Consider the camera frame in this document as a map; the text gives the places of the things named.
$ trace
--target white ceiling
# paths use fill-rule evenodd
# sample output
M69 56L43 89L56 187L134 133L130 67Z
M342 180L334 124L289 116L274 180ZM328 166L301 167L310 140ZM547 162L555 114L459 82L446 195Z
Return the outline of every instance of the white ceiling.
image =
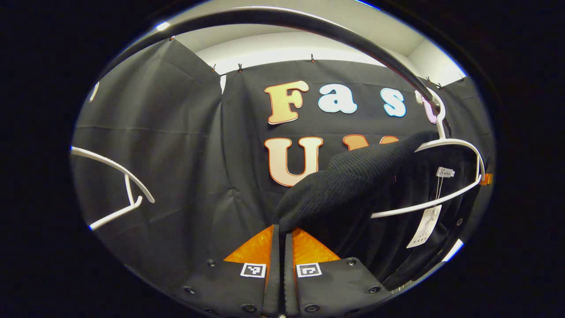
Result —
M174 24L194 16L243 6L282 7L317 15L404 56L410 55L424 41L422 35L402 22L355 0L210 0L176 15L168 22ZM296 31L271 25L240 24L200 29L177 37L191 51L196 52L237 38Z

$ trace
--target price tag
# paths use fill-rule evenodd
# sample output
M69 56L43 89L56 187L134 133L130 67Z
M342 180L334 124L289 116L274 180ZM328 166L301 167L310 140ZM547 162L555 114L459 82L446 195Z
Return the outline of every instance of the price tag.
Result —
M448 169L444 167L439 167L436 173L436 176L441 178L451 178L454 175L455 175L455 171L453 171L453 169Z
M424 210L424 215L420 221L420 225L416 230L416 234L410 240L410 244L406 248L422 245L432 235L433 228L436 227L437 219L440 217L441 205Z

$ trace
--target metal rod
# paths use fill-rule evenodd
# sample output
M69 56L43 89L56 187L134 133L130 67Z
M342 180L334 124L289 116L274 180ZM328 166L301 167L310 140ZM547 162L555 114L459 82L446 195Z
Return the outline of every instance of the metal rod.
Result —
M228 24L266 24L294 28L331 38L343 44L349 45L393 70L400 77L405 79L412 87L414 87L414 89L416 89L422 96L424 96L430 104L438 106L424 83L422 83L414 73L412 73L394 56L390 55L387 51L372 41L342 25L318 16L277 7L253 6L230 8L227 10L196 16L183 22L170 25L162 31L155 32L143 38L119 54L104 68L97 81L128 57L159 41L170 38L171 36L198 29Z

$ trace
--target clothing label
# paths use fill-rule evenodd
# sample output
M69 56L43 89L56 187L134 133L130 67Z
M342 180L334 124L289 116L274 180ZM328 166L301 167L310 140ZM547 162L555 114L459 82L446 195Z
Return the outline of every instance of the clothing label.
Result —
M420 225L416 230L416 234L410 240L410 244L406 248L422 245L432 235L433 228L436 227L437 219L440 216L441 205L424 210L424 215L420 221Z
M241 275L244 277L265 277L265 272L267 269L267 264L250 264L245 263L243 269L241 269Z
M441 178L451 178L454 175L455 175L455 171L453 171L453 169L448 169L444 167L439 167L436 173L436 176Z
M320 264L297 264L296 273L298 277L311 277L321 275Z

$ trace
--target white plastic hanger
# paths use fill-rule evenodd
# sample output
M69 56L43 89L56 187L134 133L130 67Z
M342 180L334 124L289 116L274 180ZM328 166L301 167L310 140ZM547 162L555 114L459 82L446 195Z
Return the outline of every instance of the white plastic hanger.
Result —
M426 202L426 203L422 203L422 204L418 204L418 205L413 205L411 207L406 207L406 208L402 208L402 209L396 209L396 210L390 210L390 211L384 211L384 212L375 212L371 215L371 218L393 216L393 215L396 215L396 214L408 213L408 212L413 212L413 211L433 207L437 204L443 203L447 200L451 200L454 197L469 191L474 186L476 186L479 182L481 182L482 177L485 175L485 166L484 166L484 163L483 163L483 158L481 157L481 154L479 153L479 151L477 150L477 148L475 146L473 146L472 144L470 144L470 143L468 143L464 140L461 140L461 139L453 139L453 138L446 138L445 137L445 131L444 131L444 126L443 126L443 120L445 118L444 102L441 101L440 97L434 91L432 91L429 88L428 88L428 90L432 93L434 100L437 101L440 105L440 113L437 116L437 122L436 122L437 132L440 134L440 138L437 139L437 140L432 140L430 142L422 144L418 149L416 149L415 152L422 151L422 150L429 149L429 148L433 148L433 147L439 147L439 146L443 146L443 145L462 145L462 146L471 148L477 154L476 180L473 183L471 183L470 185L466 186L465 188L463 188L459 191L455 191L452 194L446 195L446 196L441 197L439 199L429 201L429 202ZM423 105L422 96L417 91L416 91L416 100L418 101L418 103L420 105Z
M149 190L147 190L147 188L143 185L143 183L141 183L141 181L139 181L139 179L137 179L135 175L133 175L126 168L122 167L121 165L117 164L116 162L113 162L106 157L100 156L97 153L94 153L94 152L91 152L91 151L88 151L88 150L84 150L84 149L81 149L81 148L76 148L76 147L71 147L71 154L75 154L77 156L86 157L86 158L94 159L94 160L99 161L99 162L103 162L104 164L107 164L108 166L111 166L115 169L120 170L120 172L122 172L124 174L125 189L128 191L129 206L125 207L125 208L123 208L119 211L116 211L116 212L114 212L114 213L112 213L112 214L110 214L106 217L103 217L100 220L92 223L90 225L90 229L95 230L95 229L101 227L102 225L114 220L115 218L118 218L118 217L128 213L129 211L132 211L132 210L134 210L134 209L136 209L137 207L140 206L141 200L143 198L141 196L138 196L137 201L135 201L135 202L133 201L132 189L129 185L130 179L133 180L135 182L135 184L137 184L137 186L145 194L145 196L147 197L149 202L155 203L155 199L153 199L153 196L151 195Z

